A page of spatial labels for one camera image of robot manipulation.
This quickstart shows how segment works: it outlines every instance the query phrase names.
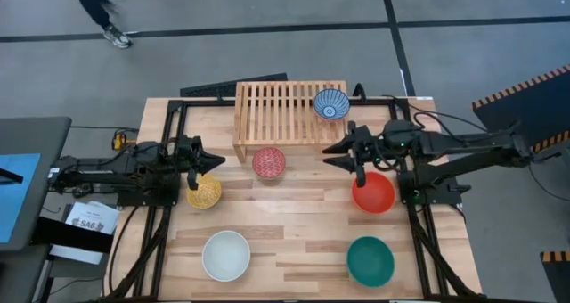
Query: orange bowl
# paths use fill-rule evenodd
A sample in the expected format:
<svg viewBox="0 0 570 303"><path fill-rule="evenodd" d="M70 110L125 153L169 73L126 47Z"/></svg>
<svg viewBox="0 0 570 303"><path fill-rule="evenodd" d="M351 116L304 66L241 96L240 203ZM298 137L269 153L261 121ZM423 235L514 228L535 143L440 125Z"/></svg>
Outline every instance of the orange bowl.
<svg viewBox="0 0 570 303"><path fill-rule="evenodd" d="M385 176L367 172L363 187L353 183L353 201L359 209L371 214L388 211L395 202L395 188Z"/></svg>

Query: gray floor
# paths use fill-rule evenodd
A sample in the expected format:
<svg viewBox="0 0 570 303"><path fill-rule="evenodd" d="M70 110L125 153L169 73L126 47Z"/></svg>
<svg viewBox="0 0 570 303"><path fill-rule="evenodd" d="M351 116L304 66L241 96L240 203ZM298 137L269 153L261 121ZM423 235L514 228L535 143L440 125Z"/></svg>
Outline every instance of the gray floor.
<svg viewBox="0 0 570 303"><path fill-rule="evenodd" d="M570 0L393 0L398 20L460 20L570 14ZM382 0L116 0L125 30L203 29L387 21ZM0 37L98 32L77 0L0 0ZM476 121L470 103L568 64L569 23L401 29L417 95ZM75 125L137 127L147 97L235 78L287 72L290 79L362 82L369 94L404 94L388 29L226 36L149 37L120 51L104 40L0 44L0 117L68 115ZM452 121L452 130L471 128ZM111 155L109 132L75 130L64 153ZM534 171L566 196L559 160ZM542 250L570 247L570 203L552 199L526 169L489 168L460 177L468 232L490 297L553 302ZM49 195L57 209L71 199ZM68 282L58 279L54 289ZM95 298L77 283L50 302Z"/></svg>

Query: blue and white bowl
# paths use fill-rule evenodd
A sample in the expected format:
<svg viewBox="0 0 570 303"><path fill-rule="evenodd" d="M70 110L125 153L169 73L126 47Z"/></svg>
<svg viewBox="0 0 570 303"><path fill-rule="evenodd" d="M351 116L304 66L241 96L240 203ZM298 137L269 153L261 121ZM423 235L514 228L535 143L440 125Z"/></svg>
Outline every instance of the blue and white bowl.
<svg viewBox="0 0 570 303"><path fill-rule="evenodd" d="M326 120L339 120L348 113L350 103L345 93L324 89L314 97L314 110Z"/></svg>

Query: dark pants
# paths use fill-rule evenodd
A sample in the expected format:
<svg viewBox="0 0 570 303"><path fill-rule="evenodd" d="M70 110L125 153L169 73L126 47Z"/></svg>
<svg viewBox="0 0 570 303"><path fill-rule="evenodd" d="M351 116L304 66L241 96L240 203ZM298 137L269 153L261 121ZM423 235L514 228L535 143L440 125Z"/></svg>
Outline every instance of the dark pants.
<svg viewBox="0 0 570 303"><path fill-rule="evenodd" d="M109 3L108 0L79 0L79 2L96 24L100 25L103 29L110 25L109 14L103 7L103 4Z"/></svg>

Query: wooden table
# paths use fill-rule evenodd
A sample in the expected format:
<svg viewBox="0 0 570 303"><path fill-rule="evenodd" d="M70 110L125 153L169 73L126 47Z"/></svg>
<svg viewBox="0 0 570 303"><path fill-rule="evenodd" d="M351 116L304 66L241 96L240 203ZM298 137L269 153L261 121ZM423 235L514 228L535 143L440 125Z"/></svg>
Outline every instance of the wooden table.
<svg viewBox="0 0 570 303"><path fill-rule="evenodd" d="M147 100L139 142L160 141L167 101ZM432 100L411 98L410 103L426 110L435 109ZM251 168L251 154L245 164L240 164L232 148L233 113L233 107L188 109L185 134L200 135L207 152L226 157L226 162L212 171L222 182L223 196L213 208L200 210L185 200L186 186L181 190L180 201L172 211L159 299L421 298L404 205L397 201L379 216L363 213L351 200L354 176L324 164L324 155L312 150L283 150L287 156L284 179L259 181ZM389 120L389 113L386 107L353 107L350 119L379 133ZM422 120L428 130L439 130L430 118ZM386 175L395 179L394 174ZM442 254L468 287L481 291L462 217L449 206L432 209ZM130 211L124 209L121 213L118 231ZM146 216L147 208L139 209L121 240L113 271L115 286L139 255ZM252 252L248 271L231 283L211 280L201 263L200 253L206 240L222 230L244 235ZM395 256L392 280L378 289L355 283L346 270L348 245L364 235L379 237ZM427 266L432 291L436 292L435 271L428 254ZM153 267L151 258L143 294L150 291L149 271Z"/></svg>

